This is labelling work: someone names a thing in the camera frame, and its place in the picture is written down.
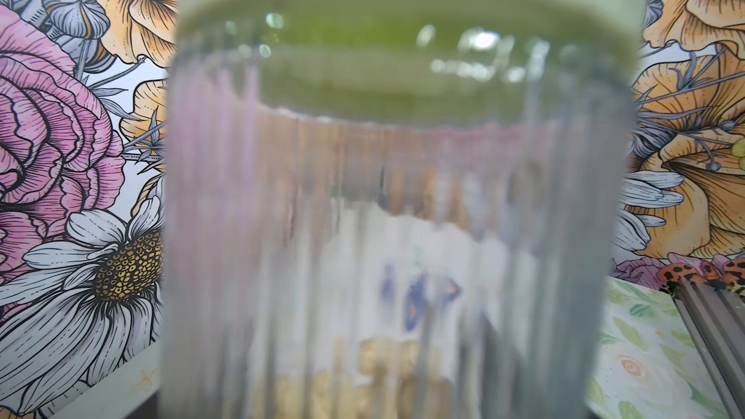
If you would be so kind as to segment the green lid peanut jar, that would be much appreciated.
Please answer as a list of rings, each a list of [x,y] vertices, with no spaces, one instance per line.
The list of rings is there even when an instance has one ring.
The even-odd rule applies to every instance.
[[[178,0],[164,418],[587,418],[644,0]]]

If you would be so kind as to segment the right aluminium corner post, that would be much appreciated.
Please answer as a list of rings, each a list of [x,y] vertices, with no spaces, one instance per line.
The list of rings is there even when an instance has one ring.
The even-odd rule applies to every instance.
[[[681,279],[673,301],[731,418],[744,416],[744,299]]]

